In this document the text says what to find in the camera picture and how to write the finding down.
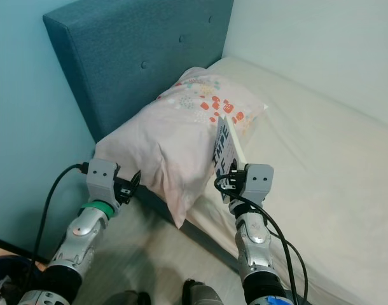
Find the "bed frame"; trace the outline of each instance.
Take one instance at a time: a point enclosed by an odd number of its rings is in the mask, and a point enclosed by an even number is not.
[[[137,114],[190,67],[221,59],[233,0],[79,0],[43,17],[92,137]],[[137,198],[173,223],[145,187]],[[187,220],[181,231],[237,271],[237,260]]]

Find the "white wall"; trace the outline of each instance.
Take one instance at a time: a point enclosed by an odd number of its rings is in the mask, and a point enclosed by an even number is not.
[[[388,124],[388,0],[235,0],[224,56]]]
[[[48,39],[42,16],[71,0],[0,0],[0,239],[32,250],[48,191],[94,141]],[[41,254],[54,253],[88,199],[81,174],[54,194]]]

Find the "green ring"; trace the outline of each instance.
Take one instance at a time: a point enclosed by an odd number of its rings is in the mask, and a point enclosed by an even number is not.
[[[85,203],[81,206],[81,208],[97,208],[98,210],[101,210],[106,214],[108,220],[111,219],[114,214],[114,211],[110,205],[108,205],[106,202],[99,200]]]

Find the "bed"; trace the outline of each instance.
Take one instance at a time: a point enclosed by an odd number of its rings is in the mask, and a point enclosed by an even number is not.
[[[96,141],[190,67],[267,96],[269,108],[244,151],[249,162],[275,168],[265,208],[305,259],[309,301],[387,302],[388,127],[271,71],[221,59],[232,2],[80,0],[43,18]],[[212,190],[210,180],[181,231],[237,269],[234,218]],[[145,187],[136,196],[172,222],[159,197]],[[272,252],[287,283],[277,242]],[[301,293],[301,267],[294,265]]]

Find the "black cable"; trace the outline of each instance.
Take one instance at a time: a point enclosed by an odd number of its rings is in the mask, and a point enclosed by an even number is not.
[[[274,237],[276,238],[279,238],[279,235],[277,235],[276,233],[274,232],[271,232],[271,230],[269,230],[270,234],[273,235]],[[290,248],[293,249],[293,251],[295,252],[295,254],[297,255],[298,257],[298,260],[300,261],[300,264],[301,264],[301,268],[303,269],[303,276],[304,276],[304,293],[303,293],[303,302],[301,302],[301,305],[304,305],[306,302],[307,302],[307,296],[308,296],[308,276],[307,276],[307,269],[306,269],[306,265],[304,264],[304,261],[300,255],[300,253],[297,251],[296,247],[293,246],[289,241],[286,240],[286,243],[289,245]]]
[[[38,252],[39,252],[39,247],[40,247],[40,242],[41,242],[41,237],[43,235],[43,231],[44,231],[44,226],[46,224],[46,218],[47,218],[47,211],[48,211],[48,207],[50,206],[50,201],[52,199],[52,196],[53,196],[53,193],[55,191],[55,188],[57,187],[57,185],[59,184],[60,180],[62,177],[64,177],[66,175],[66,173],[68,173],[70,170],[74,169],[74,168],[79,168],[81,169],[81,165],[80,164],[74,164],[74,165],[71,165],[69,167],[67,167],[56,179],[55,179],[55,182],[52,186],[52,188],[50,189],[50,192],[48,193],[48,196],[47,196],[47,199],[46,199],[46,202],[44,204],[44,210],[43,210],[43,214],[41,216],[41,220],[40,220],[40,225],[39,225],[39,231],[37,233],[37,238],[36,238],[36,242],[34,244],[34,249],[33,249],[33,252],[32,252],[32,255],[31,255],[31,264],[30,264],[30,267],[29,267],[29,272],[27,273],[27,278],[26,278],[26,282],[24,284],[24,293],[27,292],[27,289],[29,288],[29,285],[30,285],[30,282],[31,282],[31,278],[32,278],[32,274],[33,274],[33,271],[34,271],[34,267],[36,265],[36,257],[38,256]]]
[[[273,225],[273,227],[275,228],[281,242],[282,242],[282,245],[283,245],[283,250],[284,250],[284,255],[286,257],[286,262],[288,264],[288,272],[289,272],[289,280],[290,280],[290,286],[291,286],[291,293],[293,295],[293,301],[294,301],[294,305],[298,305],[298,298],[297,298],[297,290],[296,290],[296,283],[294,281],[294,273],[293,273],[293,266],[291,264],[291,257],[290,257],[290,252],[289,252],[289,248],[288,248],[288,244],[286,243],[286,239],[280,229],[280,227],[277,225],[276,221],[273,220],[273,218],[264,210],[262,209],[261,207],[259,207],[257,204],[255,204],[255,202],[247,199],[247,198],[244,198],[238,194],[235,194],[234,192],[231,192],[229,190],[226,190],[226,189],[223,189],[219,184],[218,182],[223,180],[223,179],[228,179],[228,178],[234,178],[235,174],[226,174],[226,175],[221,175],[219,176],[217,179],[215,179],[214,181],[214,187],[220,191],[221,193],[225,194],[225,195],[228,195],[232,198],[235,198],[239,201],[242,201],[244,203],[247,203],[248,205],[250,205],[251,207],[257,209],[257,211],[261,212],[262,215]]]

